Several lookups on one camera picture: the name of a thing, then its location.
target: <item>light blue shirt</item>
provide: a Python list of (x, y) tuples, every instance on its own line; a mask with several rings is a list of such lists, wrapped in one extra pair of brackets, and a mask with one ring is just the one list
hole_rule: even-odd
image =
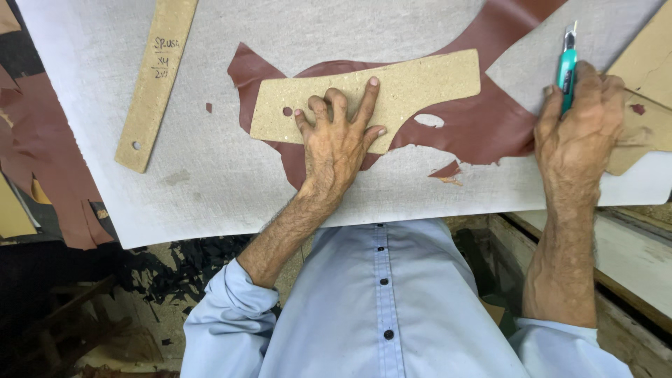
[(277, 323), (236, 260), (206, 292), (183, 378), (632, 376), (597, 330), (519, 319), (507, 341), (440, 219), (319, 229)]

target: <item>gray fabric surface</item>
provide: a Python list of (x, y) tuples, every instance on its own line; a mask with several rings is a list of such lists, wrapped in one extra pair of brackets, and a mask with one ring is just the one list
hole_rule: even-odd
[[(401, 61), (453, 40), (482, 1), (201, 0), (145, 174), (114, 161), (154, 11), (152, 0), (19, 0), (82, 154), (126, 248), (258, 231), (294, 195), (280, 156), (238, 121), (226, 68), (239, 42), (287, 76), (321, 61)], [(538, 111), (564, 27), (579, 21), (580, 59), (605, 69), (661, 0), (570, 0), (488, 74)], [(210, 102), (212, 114), (205, 110)], [(601, 204), (664, 202), (672, 154), (649, 153), (606, 176)], [(362, 172), (326, 225), (544, 208), (533, 157), (461, 164), (464, 186), (427, 178), (451, 153), (408, 146)]]

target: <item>shirt placket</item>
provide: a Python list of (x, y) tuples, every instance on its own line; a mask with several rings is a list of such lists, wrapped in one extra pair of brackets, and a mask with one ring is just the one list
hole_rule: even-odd
[(376, 273), (376, 299), (378, 310), (378, 356), (380, 376), (403, 378), (404, 362), (401, 356), (399, 328), (396, 321), (396, 304), (390, 251), (387, 244), (387, 226), (384, 223), (374, 227), (374, 270)]

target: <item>man's left hand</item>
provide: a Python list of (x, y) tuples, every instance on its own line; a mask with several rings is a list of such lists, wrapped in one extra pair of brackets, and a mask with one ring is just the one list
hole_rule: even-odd
[[(339, 206), (362, 166), (366, 151), (386, 132), (385, 126), (366, 128), (379, 90), (378, 78), (369, 79), (360, 108), (352, 120), (347, 119), (347, 98), (336, 88), (329, 88), (324, 99), (319, 96), (308, 99), (308, 107), (315, 114), (314, 126), (306, 120), (302, 110), (294, 112), (306, 148), (306, 181), (297, 197), (318, 200), (329, 212)], [(333, 108), (332, 120), (327, 102)]]

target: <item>hand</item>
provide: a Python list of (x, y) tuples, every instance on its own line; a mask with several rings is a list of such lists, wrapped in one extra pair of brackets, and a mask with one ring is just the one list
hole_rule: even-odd
[[(324, 100), (318, 96), (308, 99), (308, 107), (315, 113), (314, 126), (306, 120), (302, 110), (294, 112), (306, 148), (306, 181), (297, 196), (311, 196), (327, 211), (338, 207), (355, 180), (366, 151), (386, 132), (385, 126), (366, 128), (379, 90), (378, 78), (369, 79), (360, 108), (351, 122), (346, 118), (347, 99), (336, 88), (329, 88)], [(325, 101), (333, 108), (333, 120), (329, 120)]]
[(549, 210), (597, 204), (599, 180), (622, 130), (624, 83), (601, 77), (584, 61), (576, 66), (575, 98), (561, 117), (562, 92), (545, 89), (546, 101), (534, 128), (535, 155)]

